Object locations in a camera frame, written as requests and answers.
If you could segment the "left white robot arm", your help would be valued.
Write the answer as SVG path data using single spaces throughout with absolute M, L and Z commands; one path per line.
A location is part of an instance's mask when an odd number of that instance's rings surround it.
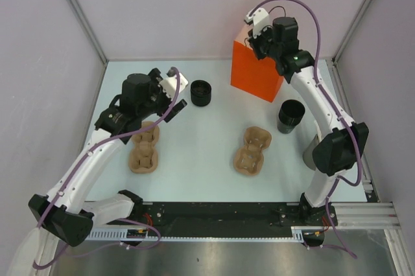
M 128 190 L 87 202 L 86 198 L 112 157 L 132 135 L 169 122 L 186 106 L 178 100 L 188 85 L 176 67 L 167 77 L 154 68 L 148 74 L 133 73 L 123 81 L 121 93 L 101 112 L 90 140 L 61 180 L 44 196 L 29 201 L 38 227 L 71 247 L 83 243 L 97 226 L 126 220 L 138 223 L 143 216 L 142 199 Z

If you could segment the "stack of black lids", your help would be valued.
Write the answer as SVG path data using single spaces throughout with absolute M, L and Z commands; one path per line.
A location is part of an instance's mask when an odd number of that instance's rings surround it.
M 211 85 L 205 80 L 191 83 L 191 102 L 198 107 L 207 106 L 211 102 Z

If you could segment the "stack of black cups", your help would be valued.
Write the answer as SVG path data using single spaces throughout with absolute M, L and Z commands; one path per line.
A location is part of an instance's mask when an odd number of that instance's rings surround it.
M 288 134 L 299 125 L 305 115 L 305 106 L 297 100 L 290 99 L 282 103 L 277 121 L 277 129 Z

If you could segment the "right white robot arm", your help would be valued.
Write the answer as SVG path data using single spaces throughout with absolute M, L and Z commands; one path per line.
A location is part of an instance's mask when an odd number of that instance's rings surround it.
M 345 173 L 354 166 L 362 166 L 361 156 L 369 129 L 342 111 L 325 88 L 317 62 L 310 52 L 299 47 L 295 18 L 271 20 L 267 12 L 259 10 L 246 16 L 244 21 L 251 26 L 248 43 L 255 57 L 275 61 L 278 75 L 303 98 L 320 130 L 320 142 L 312 151 L 314 176 L 302 193 L 298 207 L 302 223 L 314 225 L 322 216 L 329 216 L 331 195 L 339 181 L 345 179 Z

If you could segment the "orange paper bag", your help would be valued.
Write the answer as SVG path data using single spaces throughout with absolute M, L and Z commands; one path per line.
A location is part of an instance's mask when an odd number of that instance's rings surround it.
M 233 41 L 230 84 L 267 102 L 273 102 L 283 83 L 275 63 L 258 60 L 248 44 L 250 27 L 243 25 Z

